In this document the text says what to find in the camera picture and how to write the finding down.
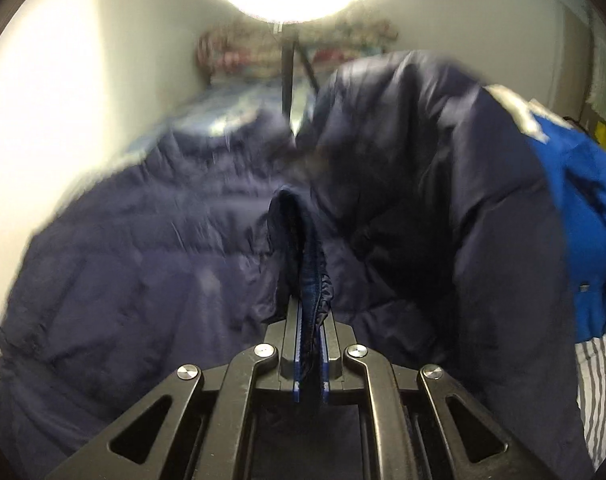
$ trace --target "silver bolt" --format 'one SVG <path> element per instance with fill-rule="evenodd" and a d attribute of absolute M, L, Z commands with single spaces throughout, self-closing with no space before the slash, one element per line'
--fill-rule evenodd
<path fill-rule="evenodd" d="M 365 357 L 368 349 L 363 345 L 352 345 L 347 348 L 347 352 L 352 357 Z"/>
<path fill-rule="evenodd" d="M 183 365 L 180 366 L 176 374 L 183 379 L 183 381 L 189 381 L 199 374 L 199 369 L 194 365 Z"/>
<path fill-rule="evenodd" d="M 254 347 L 254 353 L 259 357 L 269 357 L 274 353 L 274 347 L 267 343 L 261 343 Z"/>
<path fill-rule="evenodd" d="M 426 365 L 423 367 L 423 374 L 428 379 L 441 379 L 443 377 L 443 368 L 437 365 Z"/>

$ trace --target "blue garment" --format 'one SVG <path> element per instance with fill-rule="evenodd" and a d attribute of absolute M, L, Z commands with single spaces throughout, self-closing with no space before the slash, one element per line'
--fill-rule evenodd
<path fill-rule="evenodd" d="M 583 342 L 606 332 L 606 152 L 581 132 L 534 117 L 550 138 L 530 144 L 562 213 L 576 342 Z"/>
<path fill-rule="evenodd" d="M 294 294 L 308 355 L 331 302 L 358 341 L 444 365 L 562 480 L 586 480 L 545 182 L 507 112 L 421 52 L 342 67 L 296 146 L 270 114 L 224 137 L 167 131 L 32 239 L 0 327 L 0 445 L 42 479 L 179 365 L 261 341 Z M 353 406 L 265 410 L 255 478 L 361 478 Z"/>

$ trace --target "black and white striped cloth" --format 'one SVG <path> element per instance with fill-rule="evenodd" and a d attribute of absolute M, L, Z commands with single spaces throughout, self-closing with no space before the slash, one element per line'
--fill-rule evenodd
<path fill-rule="evenodd" d="M 587 448 L 597 468 L 606 457 L 606 333 L 575 346 Z"/>

